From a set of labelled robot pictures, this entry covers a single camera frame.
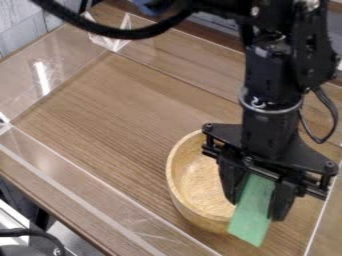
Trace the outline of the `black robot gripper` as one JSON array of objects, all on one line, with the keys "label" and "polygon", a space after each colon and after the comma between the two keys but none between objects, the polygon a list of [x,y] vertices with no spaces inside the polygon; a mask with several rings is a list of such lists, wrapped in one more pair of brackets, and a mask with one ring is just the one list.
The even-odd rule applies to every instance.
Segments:
[{"label": "black robot gripper", "polygon": [[226,199],[235,205],[251,175],[275,183],[269,217],[283,221],[295,198],[327,198],[337,165],[303,142],[299,135],[302,98],[279,104],[243,90],[239,95],[242,122],[207,123],[202,152],[219,165]]}]

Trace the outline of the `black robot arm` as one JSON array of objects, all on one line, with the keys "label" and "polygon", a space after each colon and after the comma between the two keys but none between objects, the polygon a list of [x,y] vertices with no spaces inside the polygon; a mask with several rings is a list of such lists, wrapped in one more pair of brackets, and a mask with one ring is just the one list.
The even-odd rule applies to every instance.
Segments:
[{"label": "black robot arm", "polygon": [[243,121],[204,124],[202,152],[216,161],[231,203],[240,201],[250,176],[274,182],[266,216],[283,220],[297,198],[327,197],[337,174],[335,163],[301,139],[310,131],[302,114],[306,94],[314,93],[326,107],[334,105],[322,89],[341,60],[327,32],[330,0],[131,1],[144,14],[159,17],[158,23],[120,29],[91,21],[57,0],[32,0],[64,22],[114,39],[152,38],[198,12],[236,22],[246,56]]}]

